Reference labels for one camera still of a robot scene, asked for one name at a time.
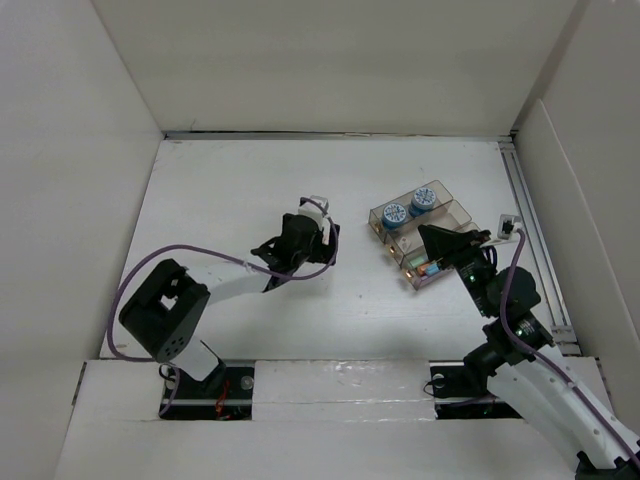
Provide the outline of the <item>blue highlighter pen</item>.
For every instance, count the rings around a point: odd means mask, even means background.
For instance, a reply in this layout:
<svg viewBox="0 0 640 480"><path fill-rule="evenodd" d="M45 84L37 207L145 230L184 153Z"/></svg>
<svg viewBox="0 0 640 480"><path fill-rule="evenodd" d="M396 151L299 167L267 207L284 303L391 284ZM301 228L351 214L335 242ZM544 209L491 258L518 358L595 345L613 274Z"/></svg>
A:
<svg viewBox="0 0 640 480"><path fill-rule="evenodd" d="M442 272L441 267L437 263L431 263L428 274L426 275L428 278L439 275Z"/></svg>

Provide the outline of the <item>blue round jar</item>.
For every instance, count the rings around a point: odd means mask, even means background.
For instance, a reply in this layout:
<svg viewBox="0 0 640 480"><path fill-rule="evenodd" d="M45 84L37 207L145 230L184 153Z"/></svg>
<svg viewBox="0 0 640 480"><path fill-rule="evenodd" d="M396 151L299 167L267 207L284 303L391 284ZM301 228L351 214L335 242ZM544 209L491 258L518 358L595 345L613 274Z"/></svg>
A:
<svg viewBox="0 0 640 480"><path fill-rule="evenodd" d="M418 217L431 211L436 204L436 200L437 196L431 188L420 187L416 189L409 205L409 214L412 217Z"/></svg>
<svg viewBox="0 0 640 480"><path fill-rule="evenodd" d="M383 207L381 223L388 230L402 226L407 220L407 210L404 205L392 202Z"/></svg>

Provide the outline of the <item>white staples box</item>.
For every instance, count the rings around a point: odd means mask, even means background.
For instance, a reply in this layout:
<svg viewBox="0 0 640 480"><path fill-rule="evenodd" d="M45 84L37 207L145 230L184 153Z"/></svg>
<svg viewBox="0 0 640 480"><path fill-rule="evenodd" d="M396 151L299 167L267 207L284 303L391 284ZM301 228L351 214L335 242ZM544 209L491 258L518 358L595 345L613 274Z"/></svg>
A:
<svg viewBox="0 0 640 480"><path fill-rule="evenodd" d="M406 252L410 249L411 247L411 242L405 238L402 237L399 241L398 241L398 245L401 251Z"/></svg>

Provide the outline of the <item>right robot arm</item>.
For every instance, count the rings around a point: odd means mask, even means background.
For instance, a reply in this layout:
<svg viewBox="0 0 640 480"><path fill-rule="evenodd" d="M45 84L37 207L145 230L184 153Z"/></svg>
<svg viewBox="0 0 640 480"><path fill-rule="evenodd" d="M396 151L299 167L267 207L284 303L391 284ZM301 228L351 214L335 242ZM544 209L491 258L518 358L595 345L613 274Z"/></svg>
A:
<svg viewBox="0 0 640 480"><path fill-rule="evenodd" d="M636 479L639 436L591 392L566 363L532 310L541 297L520 267L522 229L510 265L499 269L487 230L418 228L428 257L457 272L479 313L485 342L462 360L462 381L477 396L493 396L537 430L578 479Z"/></svg>

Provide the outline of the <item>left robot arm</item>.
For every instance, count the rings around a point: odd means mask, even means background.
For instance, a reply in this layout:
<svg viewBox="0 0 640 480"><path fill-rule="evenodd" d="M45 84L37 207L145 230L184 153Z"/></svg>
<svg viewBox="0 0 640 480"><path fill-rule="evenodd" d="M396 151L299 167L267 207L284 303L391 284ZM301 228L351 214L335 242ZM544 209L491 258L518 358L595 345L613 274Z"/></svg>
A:
<svg viewBox="0 0 640 480"><path fill-rule="evenodd" d="M222 387L224 362L197 338L207 307L247 294L271 292L299 276L305 264L335 264L340 226L325 216L286 214L281 234L253 249L257 264L226 258L209 267L188 268L168 258L160 261L124 304L118 320L158 364L188 376L201 396Z"/></svg>

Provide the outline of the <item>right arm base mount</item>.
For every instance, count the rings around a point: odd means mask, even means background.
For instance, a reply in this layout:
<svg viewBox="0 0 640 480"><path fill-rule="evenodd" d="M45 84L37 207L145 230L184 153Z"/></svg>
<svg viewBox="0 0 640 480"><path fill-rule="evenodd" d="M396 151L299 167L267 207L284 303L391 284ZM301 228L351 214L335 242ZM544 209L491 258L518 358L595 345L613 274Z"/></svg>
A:
<svg viewBox="0 0 640 480"><path fill-rule="evenodd" d="M504 401L475 386L462 361L430 362L429 372L423 392L433 399L437 420L520 418Z"/></svg>

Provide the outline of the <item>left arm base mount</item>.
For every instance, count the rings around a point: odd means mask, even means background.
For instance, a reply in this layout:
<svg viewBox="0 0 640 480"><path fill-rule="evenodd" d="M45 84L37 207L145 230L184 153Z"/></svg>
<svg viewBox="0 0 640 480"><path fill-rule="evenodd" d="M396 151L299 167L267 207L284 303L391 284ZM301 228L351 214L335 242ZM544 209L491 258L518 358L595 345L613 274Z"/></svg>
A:
<svg viewBox="0 0 640 480"><path fill-rule="evenodd" d="M173 368L158 369L164 381L158 416L175 421L252 419L255 362L231 361L203 382Z"/></svg>

